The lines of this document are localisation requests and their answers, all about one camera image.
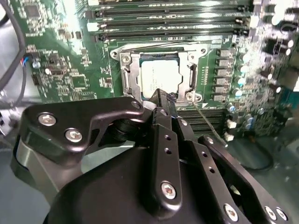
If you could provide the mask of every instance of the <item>hole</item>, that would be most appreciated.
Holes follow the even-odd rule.
[[[215,170],[214,170],[212,167],[209,167],[209,170],[210,170],[210,172],[211,172],[212,174],[215,173]]]
[[[168,113],[167,113],[167,111],[166,110],[161,110],[161,114],[163,114],[164,116],[168,116]]]
[[[139,103],[137,103],[136,101],[132,101],[132,106],[137,108],[137,109],[140,109],[141,106],[139,105]]]
[[[170,141],[171,140],[171,137],[169,137],[168,135],[165,135],[165,138]]]
[[[171,155],[171,154],[172,154],[172,152],[171,152],[171,150],[170,150],[169,148],[165,148],[164,151],[165,151],[166,154],[168,154],[168,155]]]
[[[99,133],[100,133],[100,130],[98,128],[92,130],[92,134],[91,134],[90,141],[89,141],[90,146],[95,142]]]

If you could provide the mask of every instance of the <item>cable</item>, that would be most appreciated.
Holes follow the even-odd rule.
[[[249,136],[249,139],[250,139],[251,142],[255,143],[257,148],[268,158],[269,163],[267,165],[265,165],[264,167],[261,167],[261,168],[247,167],[243,164],[241,164],[241,166],[243,166],[247,171],[251,171],[251,172],[263,172],[263,171],[268,171],[268,170],[272,169],[274,167],[274,159],[273,159],[272,155],[269,153],[269,151],[267,149],[265,149],[265,147],[262,146],[260,143],[258,143],[254,139],[253,136]]]
[[[209,122],[209,120],[205,117],[205,115],[201,112],[201,110],[195,105],[194,102],[192,102],[193,106],[197,110],[197,112],[202,116],[202,118],[205,120],[207,125],[209,125],[210,129],[212,130],[212,133],[216,136],[216,138],[223,144],[224,147],[227,147],[228,144],[220,137],[220,135],[216,132],[215,128],[213,125]]]
[[[17,39],[19,42],[19,52],[17,53],[16,57],[14,58],[13,62],[10,64],[9,68],[7,71],[4,73],[2,78],[0,79],[0,91],[4,89],[4,87],[8,84],[10,81],[11,77],[14,74],[14,71],[17,69],[20,61],[23,59],[23,56],[26,52],[26,45],[25,45],[25,38],[22,33],[21,27],[18,24],[13,12],[11,11],[9,5],[6,3],[5,0],[0,0],[1,5],[3,6],[7,17],[10,19],[15,33],[17,35]]]
[[[0,27],[4,26],[9,21],[9,17],[7,14],[0,20]]]
[[[27,69],[25,66],[25,62],[28,60],[24,59],[24,61],[21,61],[22,64],[22,70],[23,70],[23,78],[22,78],[22,86],[21,86],[21,91],[19,94],[19,97],[13,102],[13,103],[7,103],[7,102],[0,102],[0,109],[1,110],[8,110],[8,109],[12,109],[15,108],[17,106],[19,106],[24,98],[24,93],[25,93],[25,89],[26,89],[26,81],[27,81]]]

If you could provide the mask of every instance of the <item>green circuit board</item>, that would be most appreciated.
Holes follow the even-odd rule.
[[[280,99],[270,85],[276,82],[259,73],[273,67],[277,78],[289,58],[289,54],[267,55],[265,40],[298,39],[296,32],[282,33],[267,22],[274,13],[265,9],[275,4],[274,0],[266,5],[253,0],[11,0],[44,103],[126,95],[124,66],[111,53],[128,44],[152,44],[132,52],[159,54],[156,60],[172,52],[179,68],[183,61],[179,52],[186,50],[178,45],[199,44],[205,53],[194,63],[194,94],[201,96],[196,104],[214,111],[226,110],[231,103],[234,113],[240,113],[238,129],[256,127],[258,135],[269,135],[276,128],[273,110]],[[189,111],[194,118],[198,114],[190,104],[179,104],[178,110]],[[254,119],[250,127],[244,125],[248,114]],[[223,129],[221,119],[215,125]]]

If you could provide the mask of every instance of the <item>black cable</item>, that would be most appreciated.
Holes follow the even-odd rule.
[[[20,104],[22,103],[22,100],[24,98],[26,81],[27,81],[27,69],[25,66],[23,66],[22,86],[21,86],[21,91],[20,91],[19,97],[12,104],[9,104],[7,102],[0,102],[0,110],[8,110],[8,109],[20,106]]]
[[[7,69],[7,71],[4,73],[4,75],[2,76],[2,78],[0,79],[0,91],[2,91],[4,89],[4,87],[8,84],[9,80],[11,79],[11,77],[14,74],[14,71],[17,69],[20,61],[22,60],[22,58],[24,57],[24,54],[26,52],[26,45],[25,45],[25,38],[24,35],[22,33],[21,27],[18,24],[13,12],[11,11],[9,5],[6,3],[5,0],[0,0],[1,5],[3,6],[6,15],[8,16],[8,18],[10,19],[15,33],[17,35],[17,39],[19,42],[19,52],[17,53],[16,57],[14,58],[13,62],[10,64],[9,68]]]
[[[264,167],[261,168],[252,168],[252,167],[247,167],[243,164],[241,164],[247,171],[251,172],[263,172],[263,171],[268,171],[274,167],[274,159],[273,156],[269,153],[267,149],[265,149],[264,146],[259,144],[258,142],[255,142],[257,148],[268,158],[269,163],[265,165]]]
[[[7,14],[0,20],[0,27],[4,26],[9,21],[9,17]]]

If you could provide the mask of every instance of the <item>black metal bracket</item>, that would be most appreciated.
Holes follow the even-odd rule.
[[[204,135],[199,142],[207,146],[212,157],[224,168],[224,179],[240,192],[243,212],[251,223],[290,223],[290,220],[282,219],[278,202],[216,139]]]
[[[158,89],[149,101],[154,105],[151,109],[128,97],[26,109],[12,163],[15,174],[17,167],[22,173],[29,171],[36,187],[52,203],[66,184],[84,180],[80,165],[85,154],[134,140],[150,151],[145,201],[150,206],[144,206],[157,220],[171,219],[182,210],[180,159],[188,157],[188,165],[197,170],[192,178],[200,182],[198,188],[205,194],[202,209],[210,214],[209,222],[292,223],[289,217],[283,219],[279,204],[216,139],[207,135],[195,138],[191,126],[177,116],[171,95]],[[67,135],[69,130],[76,130],[75,135]],[[241,204],[228,183],[239,190]]]

